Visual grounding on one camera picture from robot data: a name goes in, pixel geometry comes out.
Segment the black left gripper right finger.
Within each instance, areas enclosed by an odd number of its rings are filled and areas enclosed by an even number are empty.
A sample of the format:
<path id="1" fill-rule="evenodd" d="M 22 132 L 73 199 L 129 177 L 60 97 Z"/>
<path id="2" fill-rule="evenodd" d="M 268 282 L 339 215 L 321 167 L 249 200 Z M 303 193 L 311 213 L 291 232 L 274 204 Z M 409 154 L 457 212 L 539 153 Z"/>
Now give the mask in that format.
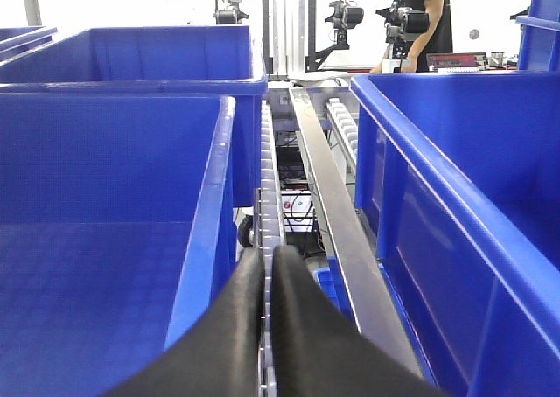
<path id="1" fill-rule="evenodd" d="M 353 327 L 293 246 L 273 252 L 271 346 L 280 396 L 443 396 Z"/>

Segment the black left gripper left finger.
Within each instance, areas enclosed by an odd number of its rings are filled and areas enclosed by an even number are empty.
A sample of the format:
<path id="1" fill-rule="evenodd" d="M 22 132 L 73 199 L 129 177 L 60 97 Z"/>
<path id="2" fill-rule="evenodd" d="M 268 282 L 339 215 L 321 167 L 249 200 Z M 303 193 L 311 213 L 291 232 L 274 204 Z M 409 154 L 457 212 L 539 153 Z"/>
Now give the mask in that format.
<path id="1" fill-rule="evenodd" d="M 265 268 L 246 251 L 197 323 L 107 396 L 257 396 Z"/>

